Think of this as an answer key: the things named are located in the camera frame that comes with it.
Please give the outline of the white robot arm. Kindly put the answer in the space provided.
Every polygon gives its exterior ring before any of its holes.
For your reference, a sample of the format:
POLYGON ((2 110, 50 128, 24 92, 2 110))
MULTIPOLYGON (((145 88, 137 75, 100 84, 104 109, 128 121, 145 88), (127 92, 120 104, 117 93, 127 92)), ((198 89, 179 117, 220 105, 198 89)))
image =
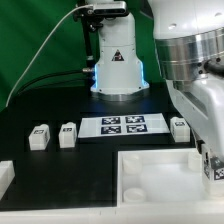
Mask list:
MULTIPOLYGON (((147 0, 160 74, 175 108, 212 157, 224 161, 224 0, 147 0)), ((146 86, 135 55, 133 16, 116 0, 87 0, 103 17, 91 91, 130 95, 146 86)))

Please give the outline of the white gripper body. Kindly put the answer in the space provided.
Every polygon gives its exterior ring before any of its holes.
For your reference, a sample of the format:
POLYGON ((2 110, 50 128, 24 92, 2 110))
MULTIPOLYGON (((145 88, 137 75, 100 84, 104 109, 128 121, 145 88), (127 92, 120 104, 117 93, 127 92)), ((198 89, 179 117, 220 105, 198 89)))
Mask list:
POLYGON ((207 147, 224 160, 224 78, 208 74, 180 88, 174 81, 166 84, 174 107, 207 147))

